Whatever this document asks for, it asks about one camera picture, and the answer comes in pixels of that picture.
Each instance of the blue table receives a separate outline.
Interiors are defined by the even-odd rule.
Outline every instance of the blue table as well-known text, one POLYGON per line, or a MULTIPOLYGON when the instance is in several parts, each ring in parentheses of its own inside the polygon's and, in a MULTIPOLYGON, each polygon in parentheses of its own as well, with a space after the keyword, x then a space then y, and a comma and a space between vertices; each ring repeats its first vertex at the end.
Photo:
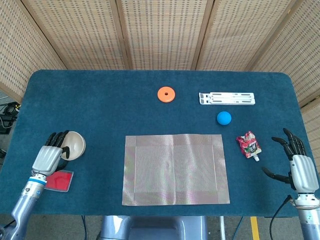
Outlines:
MULTIPOLYGON (((272 216, 289 185, 264 175, 262 166, 286 175, 288 159, 271 140, 290 129, 312 156, 290 78, 283 73, 224 71, 40 70, 28 83, 11 145, 0 174, 0 212, 9 213, 31 174, 39 149, 52 132, 76 131, 84 155, 71 161, 68 193, 45 191, 35 213, 78 215, 272 216), (171 103, 157 91, 171 86, 171 103), (253 92, 254 106, 200 105, 198 93, 253 92), (217 113, 232 114, 230 125, 217 113), (236 137, 251 130, 262 153, 246 159, 236 137), (230 204, 122 206, 126 135, 222 134, 230 204)), ((280 216, 295 216, 285 206, 280 216)))

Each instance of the perforated wall panel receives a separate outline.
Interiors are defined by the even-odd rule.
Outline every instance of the perforated wall panel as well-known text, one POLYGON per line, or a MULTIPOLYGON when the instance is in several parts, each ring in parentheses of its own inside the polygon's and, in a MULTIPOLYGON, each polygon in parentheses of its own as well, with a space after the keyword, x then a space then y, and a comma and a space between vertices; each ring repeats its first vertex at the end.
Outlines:
POLYGON ((320 172, 320 99, 312 103, 311 107, 306 107, 306 110, 302 108, 302 117, 316 168, 320 172))
POLYGON ((33 72, 64 65, 15 0, 0 3, 0 82, 3 91, 21 101, 33 72))
POLYGON ((290 75, 299 102, 320 89, 320 0, 304 0, 254 71, 290 75))
POLYGON ((108 0, 23 0, 69 69, 124 69, 108 0))
POLYGON ((121 2, 134 69, 191 69, 206 0, 121 2))
POLYGON ((199 70, 243 71, 290 0, 216 0, 199 70))

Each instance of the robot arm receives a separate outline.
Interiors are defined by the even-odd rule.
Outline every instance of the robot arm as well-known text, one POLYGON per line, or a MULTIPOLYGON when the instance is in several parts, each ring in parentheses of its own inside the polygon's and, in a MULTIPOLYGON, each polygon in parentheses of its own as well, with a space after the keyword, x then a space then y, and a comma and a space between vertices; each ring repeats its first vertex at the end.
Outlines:
POLYGON ((303 142, 286 128, 283 129, 289 143, 279 137, 272 140, 280 143, 286 153, 290 171, 288 176, 278 175, 263 167, 264 173, 275 180, 290 184, 298 197, 291 204, 298 210, 303 238, 305 240, 320 240, 320 200, 314 192, 319 189, 315 165, 307 156, 303 142))
POLYGON ((46 183, 47 176, 62 170, 68 161, 58 165, 62 153, 69 158, 69 147, 61 148, 61 145, 69 131, 52 133, 46 143, 40 149, 32 166, 32 176, 27 181, 22 190, 11 215, 16 221, 16 226, 5 226, 0 229, 0 240, 23 240, 27 232, 27 224, 32 210, 41 196, 46 183))

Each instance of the yellow floor line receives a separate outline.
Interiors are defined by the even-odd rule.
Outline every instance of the yellow floor line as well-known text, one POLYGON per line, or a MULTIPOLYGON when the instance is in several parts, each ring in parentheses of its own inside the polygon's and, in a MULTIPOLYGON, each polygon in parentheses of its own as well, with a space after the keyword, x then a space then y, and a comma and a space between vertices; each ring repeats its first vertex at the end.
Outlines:
POLYGON ((250 221, 251 221, 251 229, 252 229, 252 238, 253 238, 253 240, 260 240, 257 217, 256 216, 251 216, 250 217, 250 221))

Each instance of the orange disc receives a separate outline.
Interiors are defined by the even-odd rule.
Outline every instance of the orange disc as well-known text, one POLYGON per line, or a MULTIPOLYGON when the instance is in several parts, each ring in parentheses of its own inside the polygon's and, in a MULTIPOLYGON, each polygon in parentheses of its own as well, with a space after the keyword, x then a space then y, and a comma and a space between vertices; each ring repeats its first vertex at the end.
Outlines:
POLYGON ((176 93, 169 86, 164 86, 158 91, 158 99, 163 103, 170 103, 175 99, 176 93))

